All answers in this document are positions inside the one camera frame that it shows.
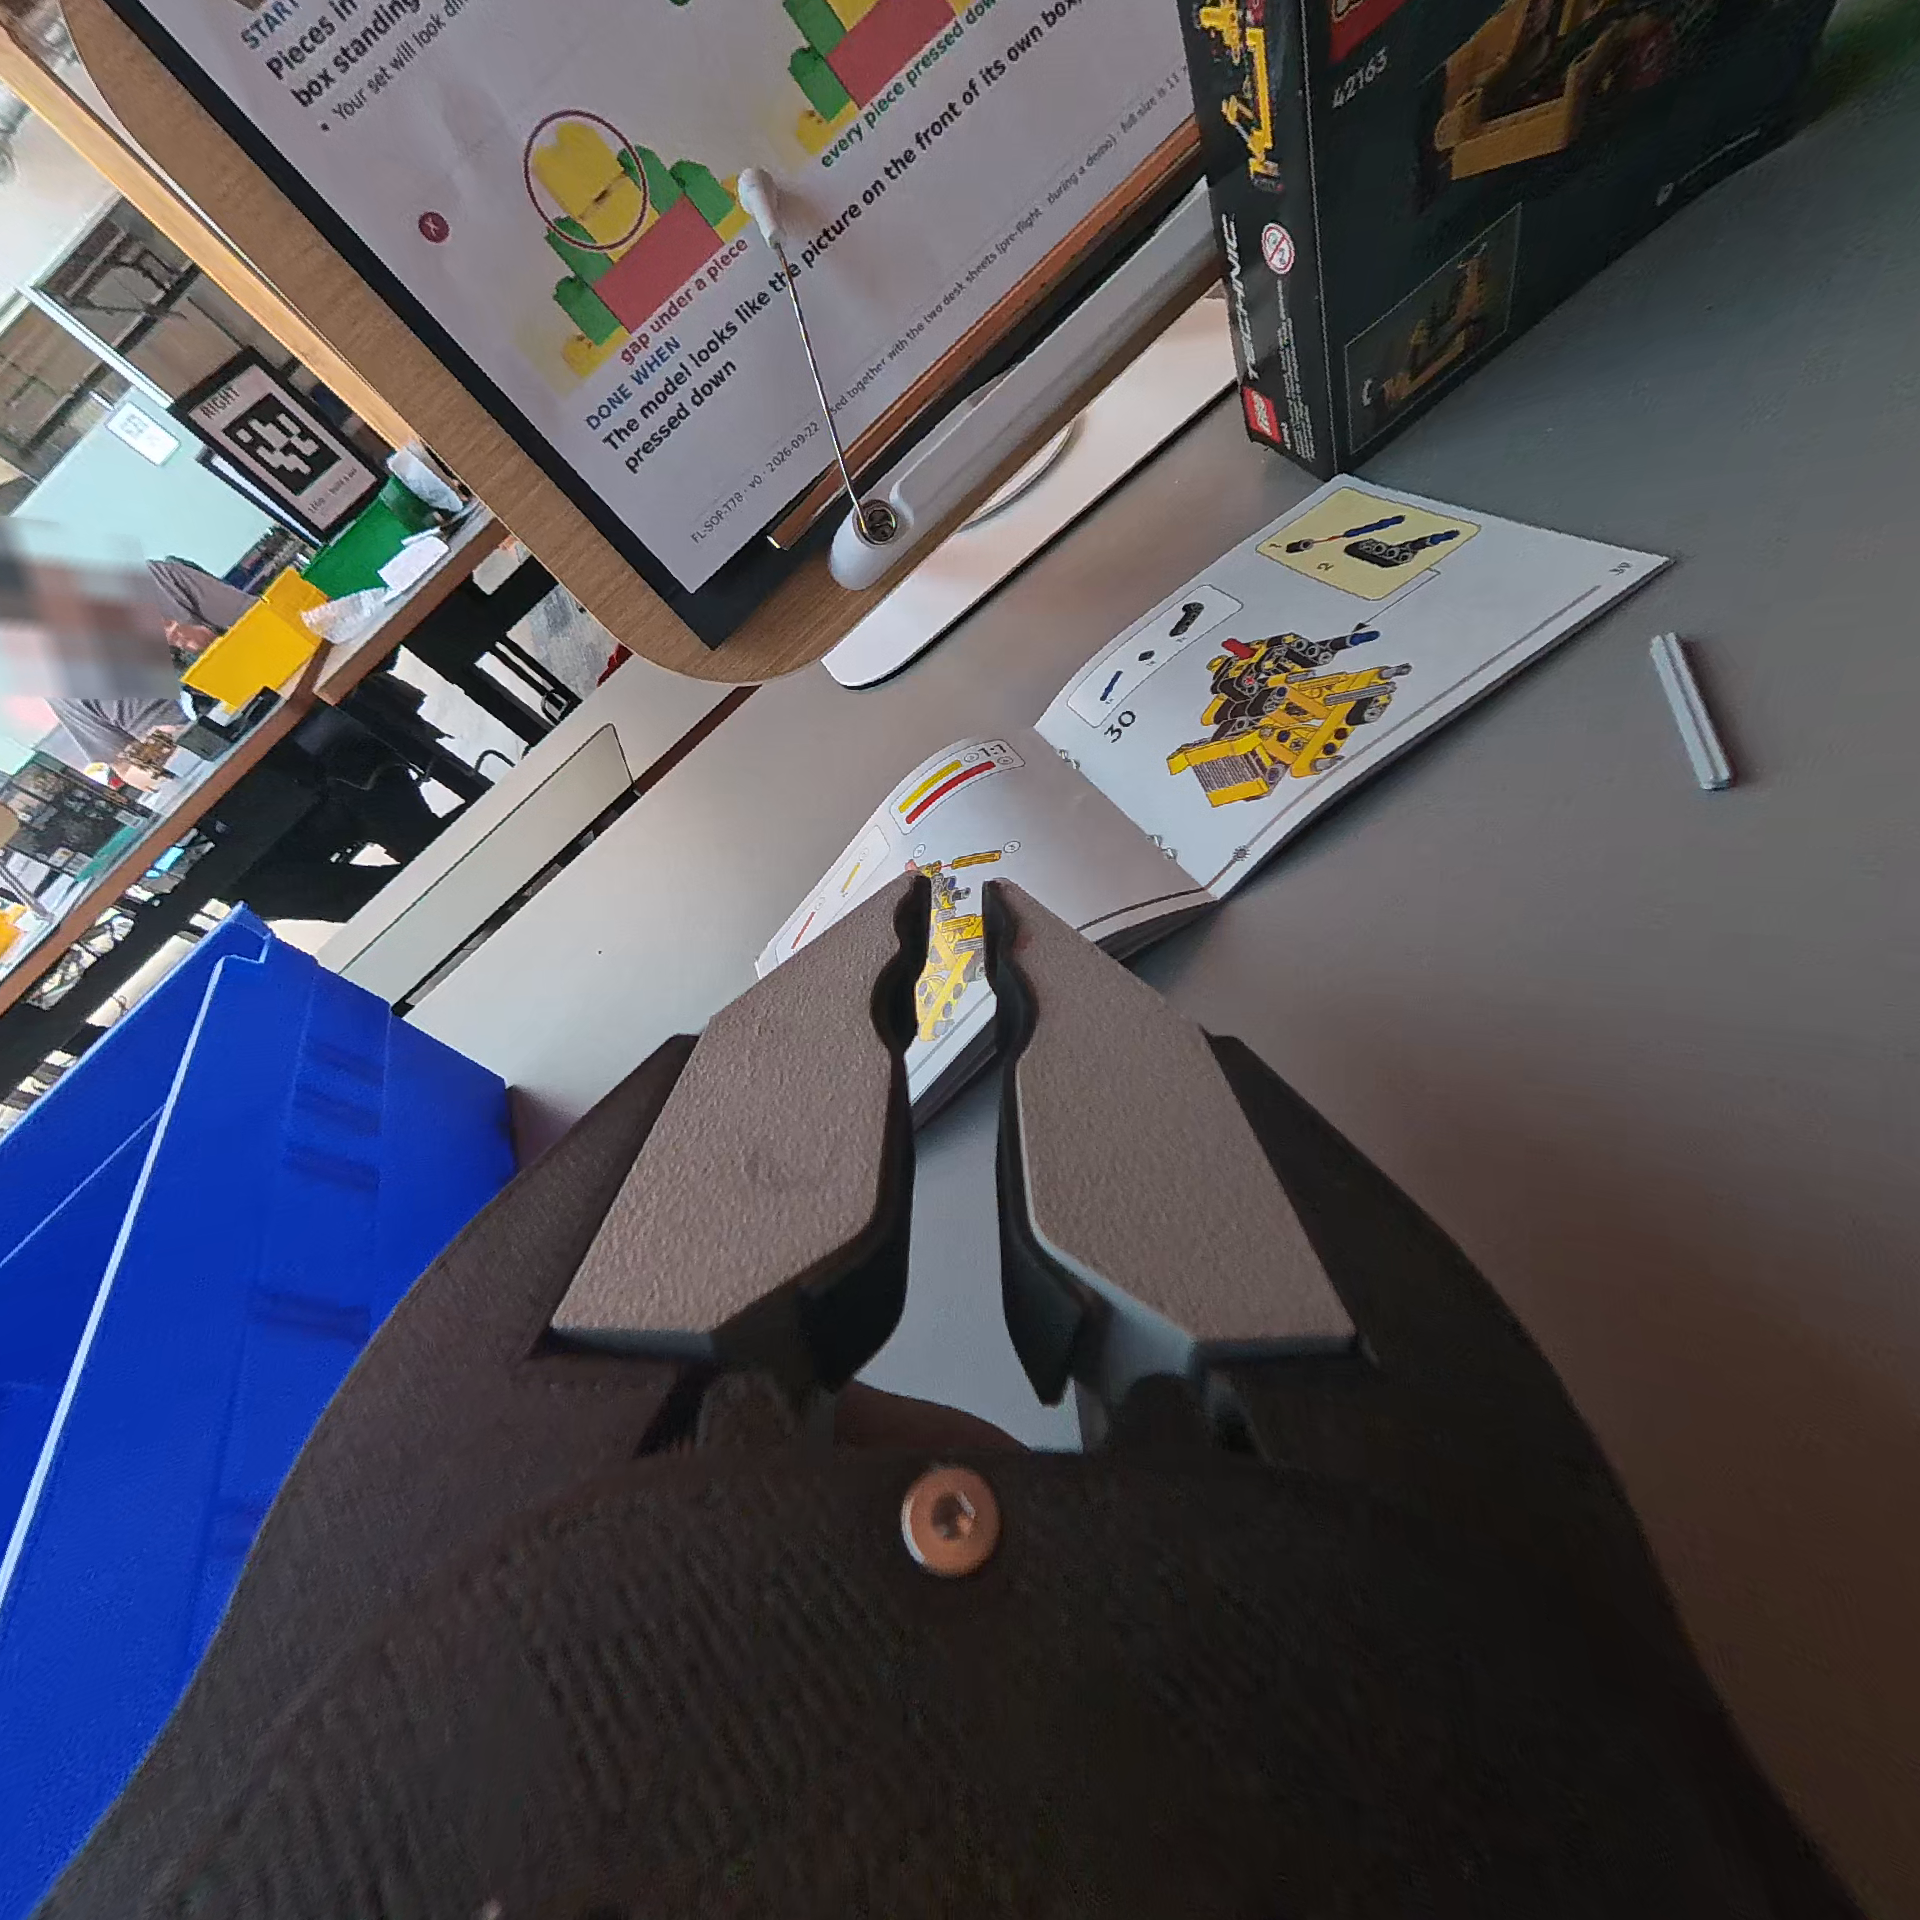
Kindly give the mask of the wooden background table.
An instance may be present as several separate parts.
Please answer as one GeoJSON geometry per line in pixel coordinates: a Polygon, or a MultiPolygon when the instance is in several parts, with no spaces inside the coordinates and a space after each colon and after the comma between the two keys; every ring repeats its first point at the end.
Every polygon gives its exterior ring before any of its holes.
{"type": "Polygon", "coordinates": [[[327,615],[327,628],[315,628],[299,615],[299,634],[317,641],[317,649],[299,659],[297,674],[275,689],[257,725],[243,732],[223,755],[189,768],[157,801],[137,812],[132,828],[116,832],[70,877],[52,884],[49,899],[35,904],[25,932],[2,955],[2,1011],[27,999],[43,978],[63,958],[83,945],[99,918],[120,909],[129,892],[137,892],[149,871],[190,832],[202,828],[213,805],[223,802],[260,762],[285,739],[317,705],[337,705],[357,682],[402,647],[402,641],[437,611],[455,585],[509,541],[496,515],[483,507],[467,509],[446,531],[440,552],[427,558],[405,589],[385,589],[366,615],[327,615]]]}

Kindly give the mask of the instruction sheet on stand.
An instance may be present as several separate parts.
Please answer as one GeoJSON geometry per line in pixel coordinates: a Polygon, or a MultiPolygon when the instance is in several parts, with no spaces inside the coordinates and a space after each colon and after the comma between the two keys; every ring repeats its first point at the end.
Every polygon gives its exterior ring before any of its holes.
{"type": "Polygon", "coordinates": [[[795,542],[767,545],[756,574],[720,589],[736,622],[709,641],[709,618],[683,611],[676,589],[656,585],[559,472],[542,469],[509,404],[476,391],[435,324],[407,314],[319,202],[180,79],[132,27],[132,2],[52,7],[77,35],[83,85],[43,54],[30,11],[2,7],[2,84],[383,437],[420,437],[446,455],[612,637],[687,678],[746,682],[822,659],[1153,351],[1219,275],[1197,134],[1182,129],[947,348],[899,422],[877,429],[862,467],[889,458],[903,484],[939,487],[935,515],[899,512],[895,541],[862,549],[880,574],[862,589],[837,579],[829,494],[813,487],[780,515],[795,542]]]}

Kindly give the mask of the small green bin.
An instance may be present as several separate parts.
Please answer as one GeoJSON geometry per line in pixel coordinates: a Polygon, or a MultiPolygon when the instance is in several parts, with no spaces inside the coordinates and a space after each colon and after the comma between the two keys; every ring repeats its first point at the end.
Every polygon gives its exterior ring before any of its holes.
{"type": "Polygon", "coordinates": [[[407,538],[432,535],[440,524],[437,509],[396,478],[387,478],[366,509],[299,574],[327,601],[383,589],[380,569],[400,554],[407,538]]]}

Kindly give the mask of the black lego box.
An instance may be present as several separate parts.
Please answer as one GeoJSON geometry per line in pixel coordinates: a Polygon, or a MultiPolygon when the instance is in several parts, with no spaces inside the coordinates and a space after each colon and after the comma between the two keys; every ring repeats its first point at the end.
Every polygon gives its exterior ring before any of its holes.
{"type": "Polygon", "coordinates": [[[1355,472],[1786,131],[1833,2],[1180,2],[1253,442],[1355,472]]]}

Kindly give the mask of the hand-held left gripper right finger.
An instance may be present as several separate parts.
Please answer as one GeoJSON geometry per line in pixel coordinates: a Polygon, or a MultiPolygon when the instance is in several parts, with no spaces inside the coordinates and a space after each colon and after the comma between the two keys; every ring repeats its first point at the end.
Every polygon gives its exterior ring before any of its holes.
{"type": "Polygon", "coordinates": [[[1350,1354],[1209,1034],[1009,879],[986,885],[986,971],[1002,1317],[1037,1401],[1350,1354]]]}

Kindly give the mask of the printed instruction sheet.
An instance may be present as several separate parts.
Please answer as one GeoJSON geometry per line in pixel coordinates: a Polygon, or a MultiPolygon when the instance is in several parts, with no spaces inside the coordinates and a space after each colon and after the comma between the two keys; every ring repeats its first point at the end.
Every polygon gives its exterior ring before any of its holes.
{"type": "Polygon", "coordinates": [[[1189,124],[1170,2],[129,2],[699,632],[1189,124]]]}

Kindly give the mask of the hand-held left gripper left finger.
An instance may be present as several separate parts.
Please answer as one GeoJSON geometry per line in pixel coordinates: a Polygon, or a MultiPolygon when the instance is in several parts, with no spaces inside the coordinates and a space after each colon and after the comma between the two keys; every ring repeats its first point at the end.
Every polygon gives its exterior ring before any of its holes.
{"type": "Polygon", "coordinates": [[[552,1332],[846,1385],[905,1297],[925,877],[889,879],[693,1041],[552,1332]]]}

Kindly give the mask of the long lego axle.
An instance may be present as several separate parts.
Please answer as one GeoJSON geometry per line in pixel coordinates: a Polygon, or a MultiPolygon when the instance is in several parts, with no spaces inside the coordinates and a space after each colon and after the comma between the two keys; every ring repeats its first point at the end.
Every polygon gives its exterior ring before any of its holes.
{"type": "Polygon", "coordinates": [[[1649,659],[1693,787],[1706,794],[1733,789],[1737,774],[1713,725],[1712,705],[1706,702],[1685,644],[1675,632],[1653,634],[1649,641],[1649,659]]]}

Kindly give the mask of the adjacent grey desk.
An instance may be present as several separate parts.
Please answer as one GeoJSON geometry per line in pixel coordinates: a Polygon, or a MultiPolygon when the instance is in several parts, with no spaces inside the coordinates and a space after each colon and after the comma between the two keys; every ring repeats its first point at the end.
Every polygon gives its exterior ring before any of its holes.
{"type": "Polygon", "coordinates": [[[729,698],[732,685],[627,659],[339,927],[319,967],[412,1009],[729,698]]]}

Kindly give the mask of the black white marker sign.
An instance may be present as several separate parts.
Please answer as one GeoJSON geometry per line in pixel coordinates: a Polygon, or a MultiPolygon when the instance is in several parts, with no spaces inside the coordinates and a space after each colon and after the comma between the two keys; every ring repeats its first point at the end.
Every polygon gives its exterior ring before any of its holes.
{"type": "Polygon", "coordinates": [[[310,545],[345,531],[385,484],[255,348],[232,355],[165,411],[310,545]]]}

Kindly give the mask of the lego instruction booklet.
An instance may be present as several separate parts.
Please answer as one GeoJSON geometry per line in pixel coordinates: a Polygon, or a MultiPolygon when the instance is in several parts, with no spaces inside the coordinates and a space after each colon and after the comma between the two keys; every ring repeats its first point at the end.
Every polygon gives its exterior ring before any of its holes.
{"type": "Polygon", "coordinates": [[[756,978],[925,877],[905,1085],[932,1115],[995,1042],[987,879],[1115,959],[1157,945],[1669,565],[1335,478],[1126,625],[1032,725],[919,759],[759,949],[756,978]]]}

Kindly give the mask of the blue plastic bin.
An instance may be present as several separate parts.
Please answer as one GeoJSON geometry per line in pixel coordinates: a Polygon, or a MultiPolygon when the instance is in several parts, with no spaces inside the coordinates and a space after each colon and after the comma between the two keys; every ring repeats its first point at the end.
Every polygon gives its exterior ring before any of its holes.
{"type": "Polygon", "coordinates": [[[235,912],[2,1137],[2,1915],[157,1739],[509,1091],[235,912]]]}

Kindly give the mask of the yellow storage bin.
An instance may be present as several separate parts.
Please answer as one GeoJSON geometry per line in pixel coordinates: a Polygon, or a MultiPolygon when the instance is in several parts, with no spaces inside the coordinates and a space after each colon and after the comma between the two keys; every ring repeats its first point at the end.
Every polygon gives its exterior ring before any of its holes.
{"type": "Polygon", "coordinates": [[[327,595],[285,569],[180,671],[180,682],[226,708],[246,708],[257,695],[292,685],[323,649],[323,634],[305,621],[323,605],[327,595]]]}

